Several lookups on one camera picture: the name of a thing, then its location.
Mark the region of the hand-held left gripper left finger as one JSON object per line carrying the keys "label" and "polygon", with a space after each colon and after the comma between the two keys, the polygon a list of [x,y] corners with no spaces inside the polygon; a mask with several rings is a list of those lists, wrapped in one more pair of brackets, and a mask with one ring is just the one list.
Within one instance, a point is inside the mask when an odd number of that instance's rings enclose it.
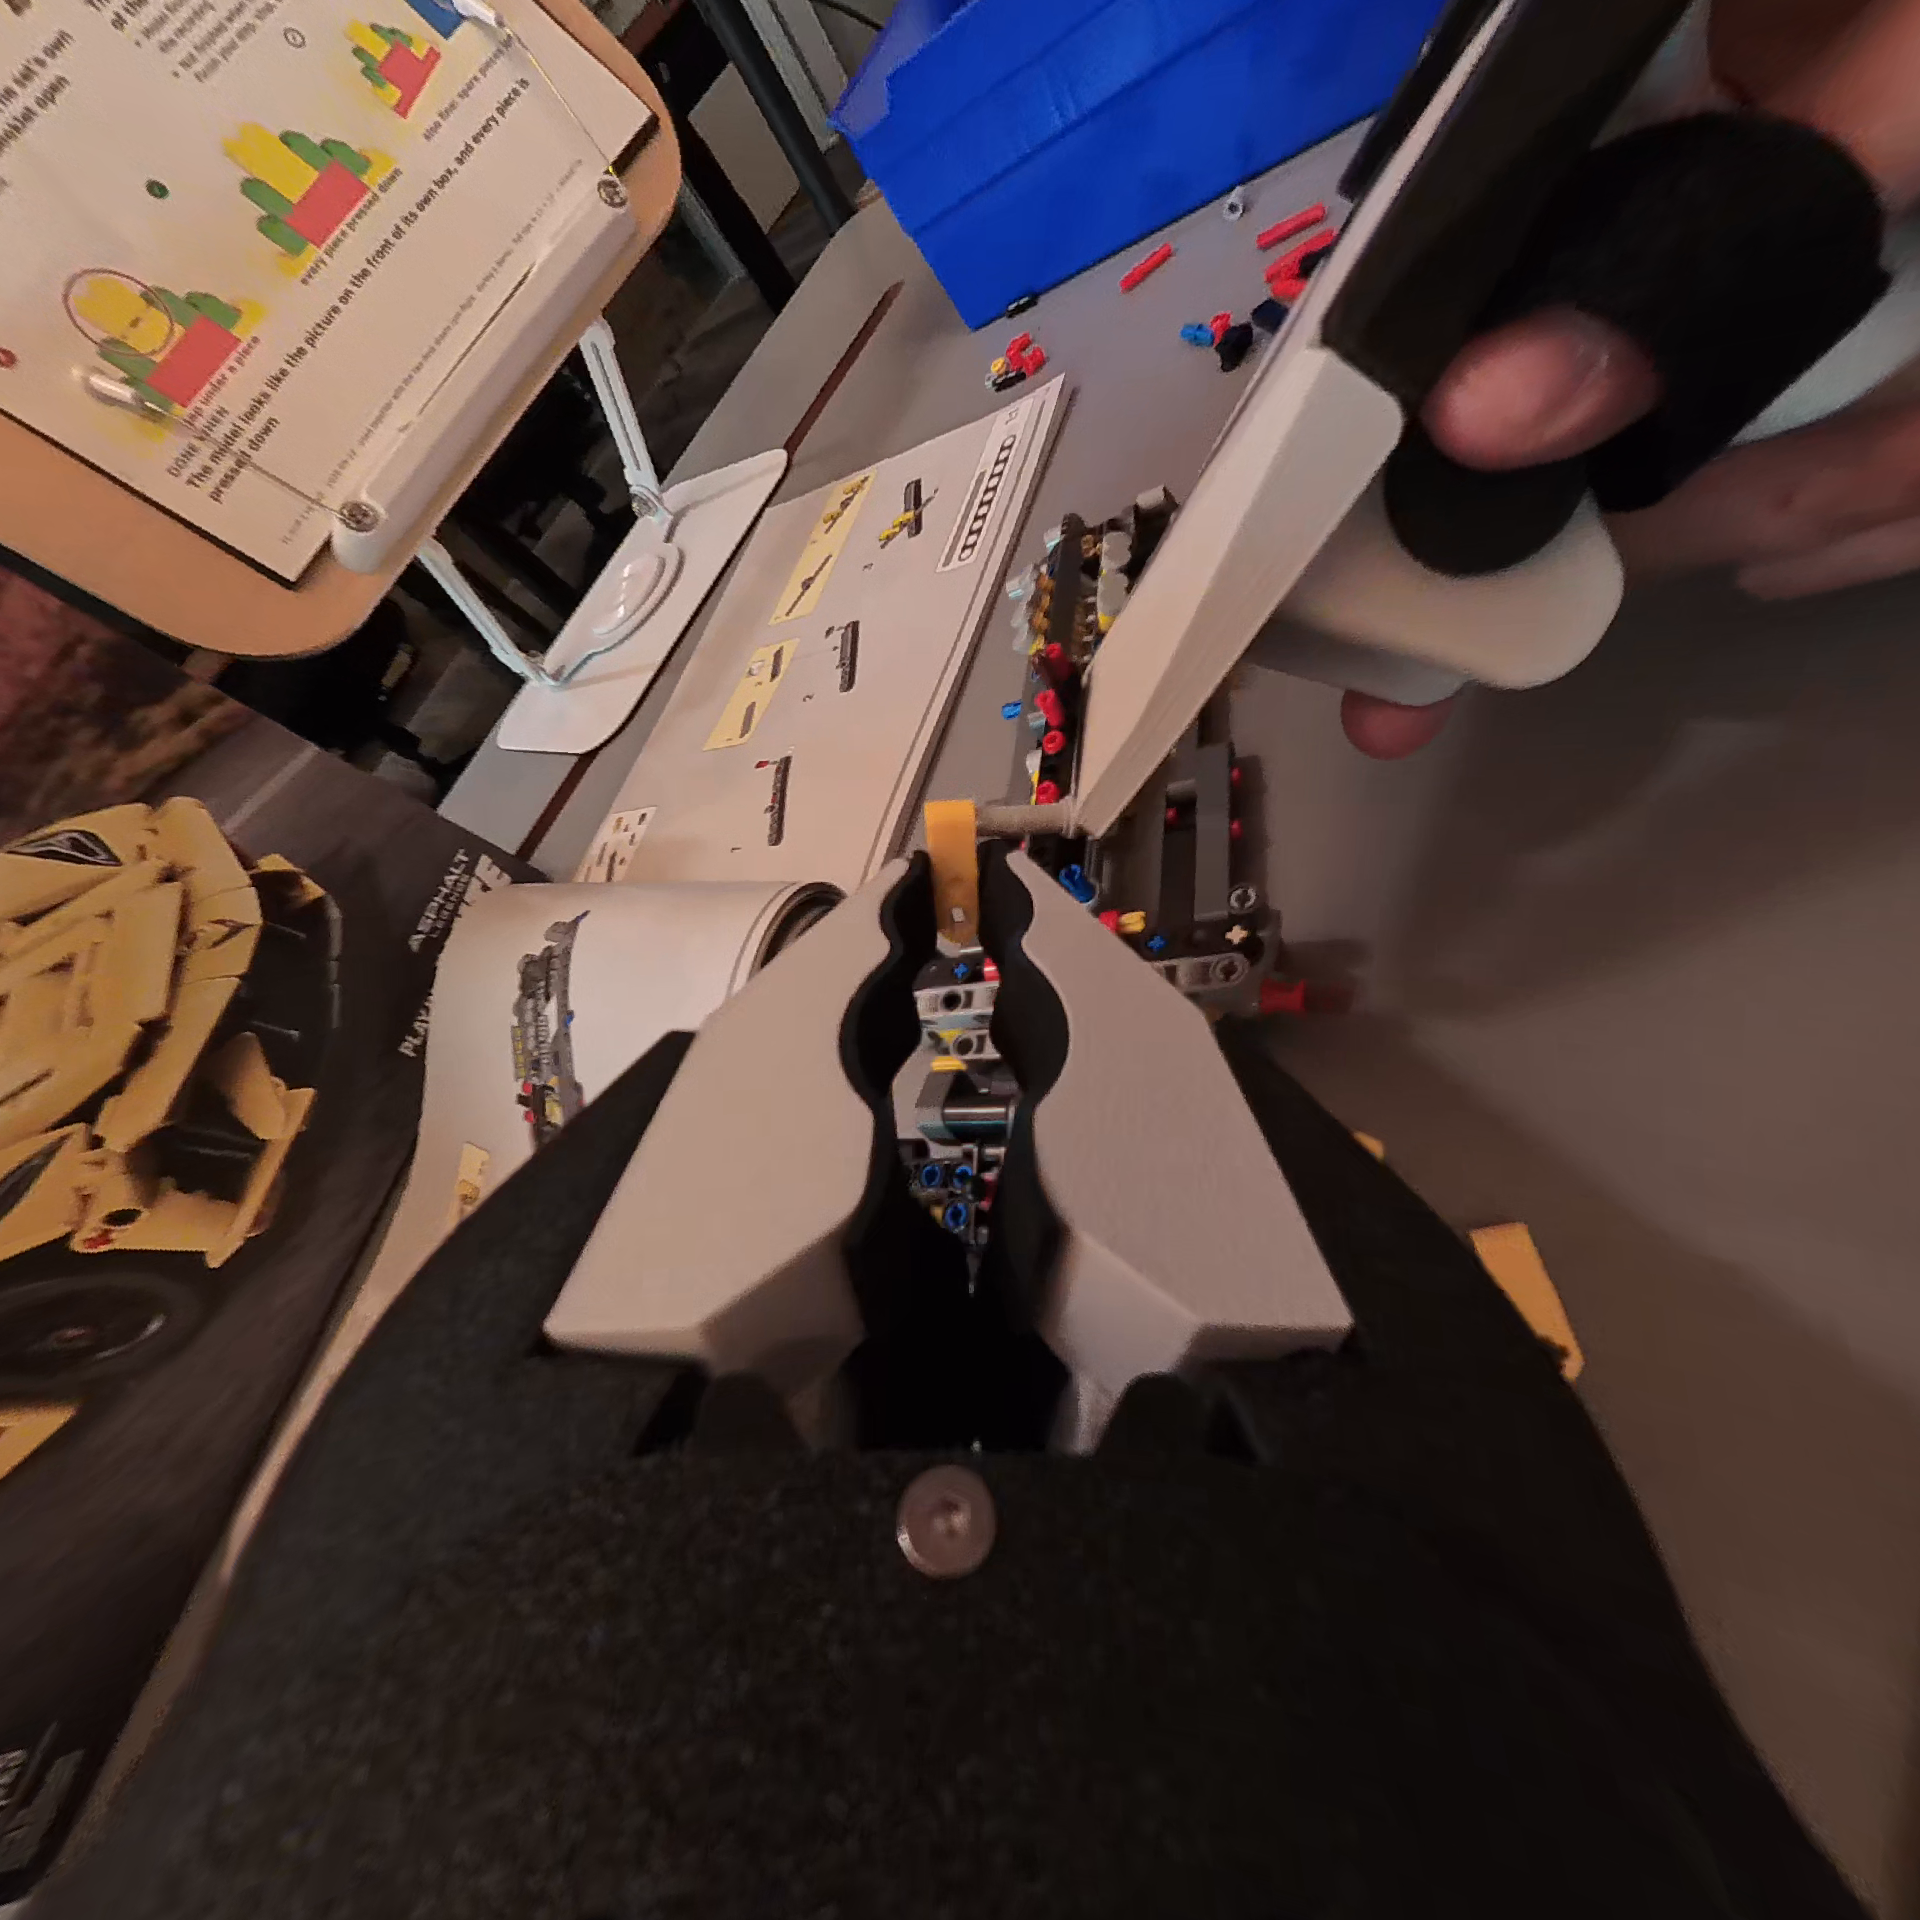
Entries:
{"label": "hand-held left gripper left finger", "polygon": [[849,1231],[899,1170],[931,870],[886,861],[704,1019],[545,1321],[571,1354],[820,1381],[864,1337]]}

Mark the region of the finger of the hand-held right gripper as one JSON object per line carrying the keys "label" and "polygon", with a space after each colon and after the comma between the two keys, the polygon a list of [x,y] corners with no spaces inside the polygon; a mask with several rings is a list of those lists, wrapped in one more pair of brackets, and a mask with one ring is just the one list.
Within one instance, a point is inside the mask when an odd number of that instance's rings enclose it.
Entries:
{"label": "finger of the hand-held right gripper", "polygon": [[1401,439],[1401,410],[1324,347],[1286,347],[1241,398],[1088,686],[1073,809],[1104,834],[1302,578]]}

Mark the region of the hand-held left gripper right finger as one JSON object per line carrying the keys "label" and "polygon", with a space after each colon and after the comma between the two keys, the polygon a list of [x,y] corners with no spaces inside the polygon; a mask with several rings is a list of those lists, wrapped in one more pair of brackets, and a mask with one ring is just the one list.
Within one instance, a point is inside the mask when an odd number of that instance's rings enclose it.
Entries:
{"label": "hand-held left gripper right finger", "polygon": [[1214,1026],[1005,847],[997,969],[1021,1093],[1000,1245],[1068,1373],[1128,1387],[1340,1347],[1353,1311]]}

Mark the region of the lego car chassis model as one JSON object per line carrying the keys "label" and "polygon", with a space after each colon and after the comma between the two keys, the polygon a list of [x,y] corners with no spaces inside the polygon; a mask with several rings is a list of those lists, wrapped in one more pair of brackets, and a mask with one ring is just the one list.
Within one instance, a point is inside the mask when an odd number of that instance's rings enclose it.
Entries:
{"label": "lego car chassis model", "polygon": [[[997,1046],[997,852],[1003,847],[1032,857],[1210,1023],[1220,1014],[1315,1005],[1315,985],[1286,979],[1278,964],[1280,922],[1241,852],[1241,764],[1224,698],[1204,703],[1112,831],[978,836],[985,933],[994,941],[974,949],[938,941],[915,980],[928,1078],[915,1133],[901,1147],[904,1179],[954,1252],[934,1255],[924,1231],[906,1239],[906,1214],[886,1215],[882,1275],[915,1275],[915,1291],[870,1347],[916,1381],[941,1381],[948,1402],[978,1404],[976,1423],[989,1447],[1000,1431],[1041,1428],[1068,1386],[1113,1399],[1132,1387],[1097,1387],[1068,1373],[1041,1337],[1033,1302],[1001,1249],[1005,1165],[1021,1102]],[[1283,1098],[1292,1083],[1258,1082],[1253,1052],[1224,1046],[1224,1055],[1276,1153],[1280,1109],[1258,1106],[1250,1094]]]}

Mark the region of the yellow lego connector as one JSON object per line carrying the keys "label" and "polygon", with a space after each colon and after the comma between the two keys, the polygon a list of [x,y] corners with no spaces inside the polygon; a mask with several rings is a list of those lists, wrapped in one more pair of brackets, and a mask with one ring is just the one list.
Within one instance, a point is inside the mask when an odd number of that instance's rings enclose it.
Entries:
{"label": "yellow lego connector", "polygon": [[980,947],[976,805],[928,799],[921,827],[938,937],[950,949]]}

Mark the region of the lego instruction booklet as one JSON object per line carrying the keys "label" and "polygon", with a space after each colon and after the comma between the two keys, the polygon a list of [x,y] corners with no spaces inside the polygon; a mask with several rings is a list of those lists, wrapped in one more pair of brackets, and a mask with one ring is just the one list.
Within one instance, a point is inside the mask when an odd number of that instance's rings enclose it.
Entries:
{"label": "lego instruction booklet", "polygon": [[1064,403],[1058,377],[1024,387],[771,509],[580,876],[458,918],[410,1188],[429,1239],[892,855]]}

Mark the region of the lego set box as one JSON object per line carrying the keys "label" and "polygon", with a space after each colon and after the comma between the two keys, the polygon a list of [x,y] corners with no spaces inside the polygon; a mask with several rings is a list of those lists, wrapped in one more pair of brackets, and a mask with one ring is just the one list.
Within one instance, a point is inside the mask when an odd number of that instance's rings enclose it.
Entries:
{"label": "lego set box", "polygon": [[533,879],[16,567],[2,605],[2,1890],[90,1806]]}

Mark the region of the person's right hand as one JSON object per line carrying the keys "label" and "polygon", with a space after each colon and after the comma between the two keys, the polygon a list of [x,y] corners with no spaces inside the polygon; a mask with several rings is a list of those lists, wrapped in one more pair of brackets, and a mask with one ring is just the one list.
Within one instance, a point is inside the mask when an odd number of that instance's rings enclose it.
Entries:
{"label": "person's right hand", "polygon": [[1916,212],[1918,5],[1707,5],[1682,100],[1552,214],[1425,431],[1484,474],[1582,461],[1634,574],[1796,597],[1908,571],[1913,396],[1736,434],[1861,321],[1865,245]]}

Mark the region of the blue plastic bin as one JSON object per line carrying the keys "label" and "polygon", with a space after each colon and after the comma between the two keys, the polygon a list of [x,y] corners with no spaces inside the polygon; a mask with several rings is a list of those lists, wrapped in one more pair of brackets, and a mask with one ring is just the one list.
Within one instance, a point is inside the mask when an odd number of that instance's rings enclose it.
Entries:
{"label": "blue plastic bin", "polygon": [[1440,2],[901,2],[830,110],[982,330],[1371,117]]}

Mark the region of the instruction card on stand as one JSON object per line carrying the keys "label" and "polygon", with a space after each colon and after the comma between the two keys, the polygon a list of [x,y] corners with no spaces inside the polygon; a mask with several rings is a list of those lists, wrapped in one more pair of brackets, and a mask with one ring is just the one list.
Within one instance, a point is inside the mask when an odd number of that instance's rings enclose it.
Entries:
{"label": "instruction card on stand", "polygon": [[[549,353],[483,420],[477,449],[424,513],[388,527],[395,543],[386,558],[356,569],[324,543],[298,582],[282,582],[5,417],[10,561],[36,567],[56,586],[169,641],[260,658],[309,657],[345,641],[419,562],[521,683],[499,737],[505,749],[587,753],[625,724],[784,477],[787,457],[773,451],[712,477],[676,487],[659,482],[603,310],[676,206],[682,148],[662,95],[587,5],[542,7],[656,114],[654,133],[616,162],[636,236],[566,318],[566,349]],[[560,636],[542,657],[529,657],[462,577],[443,526],[571,353],[584,354],[616,439],[636,526],[587,582]]]}

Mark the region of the printed instruction sheet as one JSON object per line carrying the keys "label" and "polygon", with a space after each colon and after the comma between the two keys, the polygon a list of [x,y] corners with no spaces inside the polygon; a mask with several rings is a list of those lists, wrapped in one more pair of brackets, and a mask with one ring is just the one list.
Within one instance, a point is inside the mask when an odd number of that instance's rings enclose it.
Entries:
{"label": "printed instruction sheet", "polygon": [[285,586],[373,569],[566,349],[654,129],[542,5],[5,5],[5,417]]}

